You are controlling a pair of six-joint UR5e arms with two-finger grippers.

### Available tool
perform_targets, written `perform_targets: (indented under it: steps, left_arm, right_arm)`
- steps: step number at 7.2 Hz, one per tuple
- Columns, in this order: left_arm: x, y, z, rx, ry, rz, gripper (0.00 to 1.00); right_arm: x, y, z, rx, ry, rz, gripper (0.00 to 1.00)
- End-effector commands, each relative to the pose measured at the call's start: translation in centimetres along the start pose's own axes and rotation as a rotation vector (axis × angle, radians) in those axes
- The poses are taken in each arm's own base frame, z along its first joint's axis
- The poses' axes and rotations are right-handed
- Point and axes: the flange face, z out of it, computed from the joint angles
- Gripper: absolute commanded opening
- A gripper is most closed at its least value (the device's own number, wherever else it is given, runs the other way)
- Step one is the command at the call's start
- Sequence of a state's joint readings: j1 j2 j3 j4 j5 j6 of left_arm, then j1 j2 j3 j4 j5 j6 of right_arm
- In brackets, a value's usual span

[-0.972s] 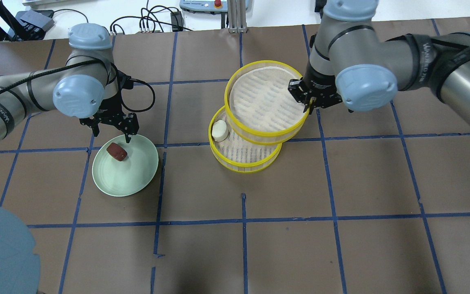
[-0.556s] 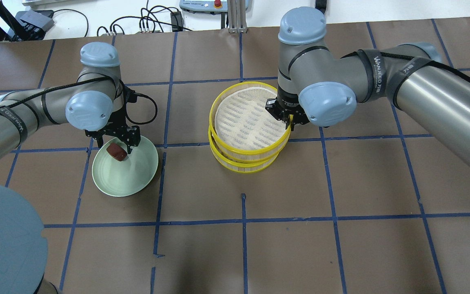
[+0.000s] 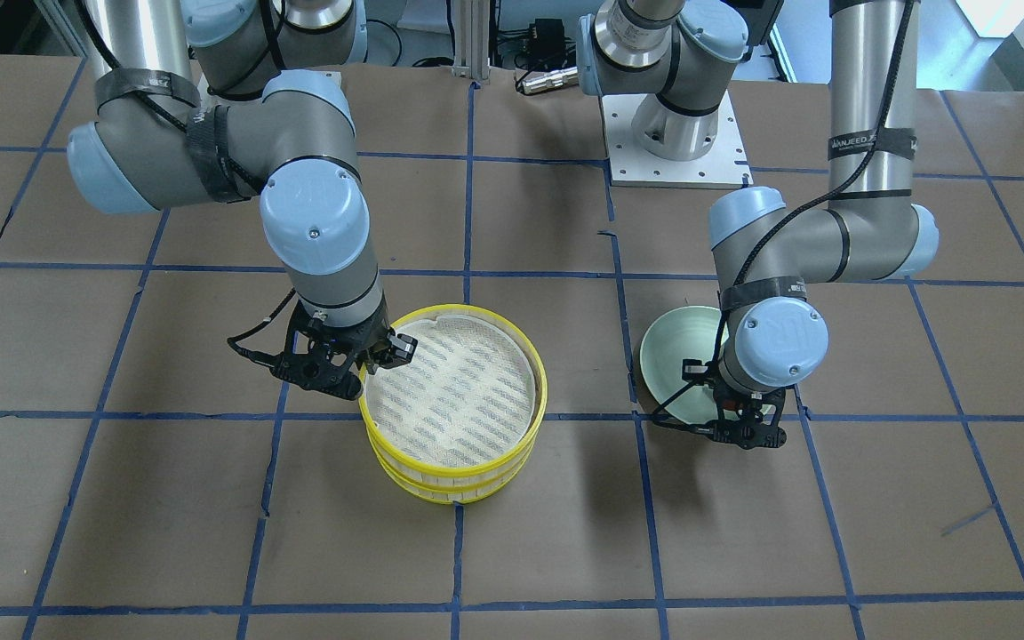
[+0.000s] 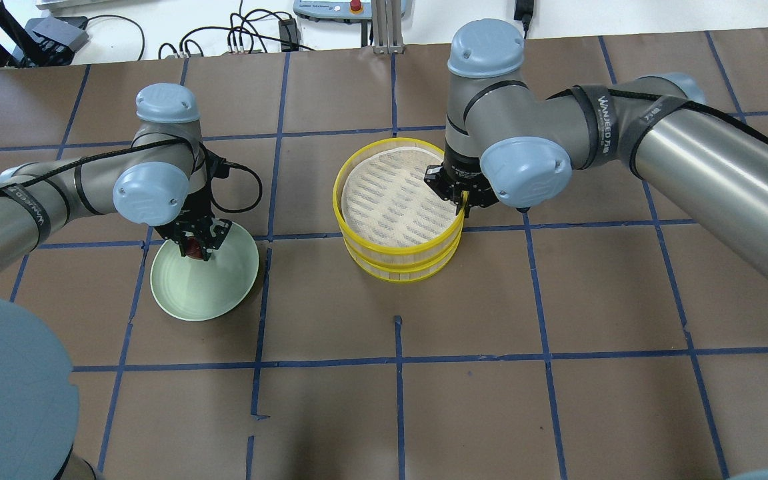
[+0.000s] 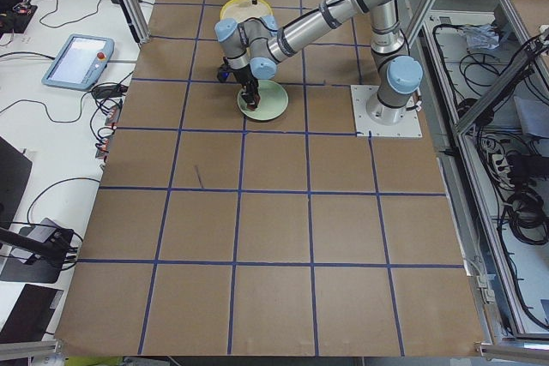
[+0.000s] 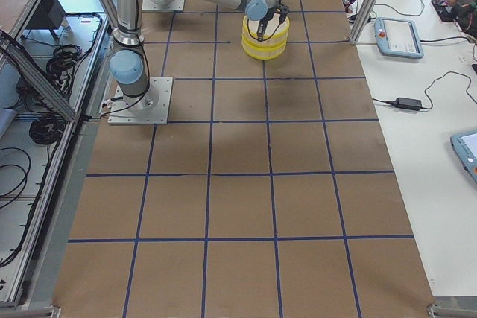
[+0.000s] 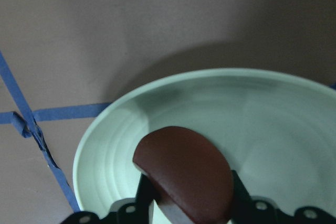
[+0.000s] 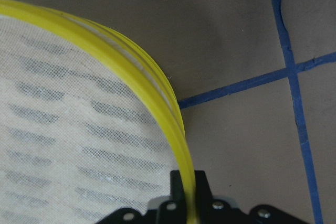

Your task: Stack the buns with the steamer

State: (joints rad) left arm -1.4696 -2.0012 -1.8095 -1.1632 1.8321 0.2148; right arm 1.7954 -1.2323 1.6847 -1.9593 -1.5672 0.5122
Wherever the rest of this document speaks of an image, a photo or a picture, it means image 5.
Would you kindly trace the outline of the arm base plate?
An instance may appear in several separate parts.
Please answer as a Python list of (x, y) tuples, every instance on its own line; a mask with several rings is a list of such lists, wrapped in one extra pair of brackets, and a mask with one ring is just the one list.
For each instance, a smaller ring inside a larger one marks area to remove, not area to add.
[(392, 109), (377, 99), (378, 86), (352, 85), (355, 134), (359, 137), (419, 139), (423, 137), (413, 96), (402, 108)]

